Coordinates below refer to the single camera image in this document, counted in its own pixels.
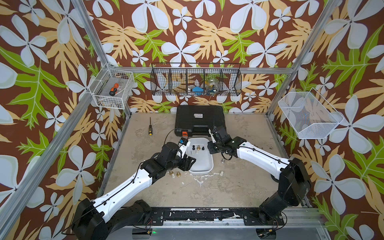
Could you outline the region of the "white storage box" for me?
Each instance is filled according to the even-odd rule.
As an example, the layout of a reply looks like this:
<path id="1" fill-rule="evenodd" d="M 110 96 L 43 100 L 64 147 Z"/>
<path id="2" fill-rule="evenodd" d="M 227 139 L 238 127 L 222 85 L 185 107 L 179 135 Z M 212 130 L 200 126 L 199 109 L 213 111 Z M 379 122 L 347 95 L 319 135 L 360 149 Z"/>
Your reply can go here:
<path id="1" fill-rule="evenodd" d="M 186 153 L 188 156 L 191 156 L 196 159 L 196 163 L 192 166 L 189 172 L 193 175 L 205 175 L 208 174 L 214 168 L 213 156 L 208 150 L 207 138 L 190 138 L 190 146 L 188 147 Z M 197 146 L 200 146 L 201 149 L 198 151 L 198 154 L 195 154 Z"/>

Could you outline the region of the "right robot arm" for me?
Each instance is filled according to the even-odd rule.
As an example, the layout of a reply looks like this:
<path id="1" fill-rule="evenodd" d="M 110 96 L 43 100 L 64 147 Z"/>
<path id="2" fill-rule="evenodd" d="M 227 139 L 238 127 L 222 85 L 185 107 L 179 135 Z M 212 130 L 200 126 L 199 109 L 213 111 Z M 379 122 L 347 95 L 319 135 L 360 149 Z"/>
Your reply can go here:
<path id="1" fill-rule="evenodd" d="M 258 207 L 258 221 L 263 225 L 288 207 L 297 207 L 312 187 L 304 163 L 270 154 L 241 137 L 232 138 L 222 126 L 209 130 L 210 154 L 221 153 L 246 160 L 267 171 L 278 182 L 278 190 Z"/>

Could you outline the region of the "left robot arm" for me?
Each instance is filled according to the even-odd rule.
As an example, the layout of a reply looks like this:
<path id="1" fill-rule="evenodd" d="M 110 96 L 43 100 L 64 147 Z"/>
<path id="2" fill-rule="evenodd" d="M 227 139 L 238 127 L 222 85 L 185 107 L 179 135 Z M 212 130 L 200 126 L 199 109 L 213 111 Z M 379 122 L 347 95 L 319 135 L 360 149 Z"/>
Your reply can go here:
<path id="1" fill-rule="evenodd" d="M 125 226 L 146 225 L 152 208 L 143 200 L 125 207 L 134 196 L 153 185 L 175 168 L 189 171 L 196 159 L 186 153 L 190 142 L 181 138 L 175 144 L 168 142 L 159 153 L 144 161 L 125 182 L 95 200 L 79 203 L 70 226 L 79 240 L 105 240 Z"/>

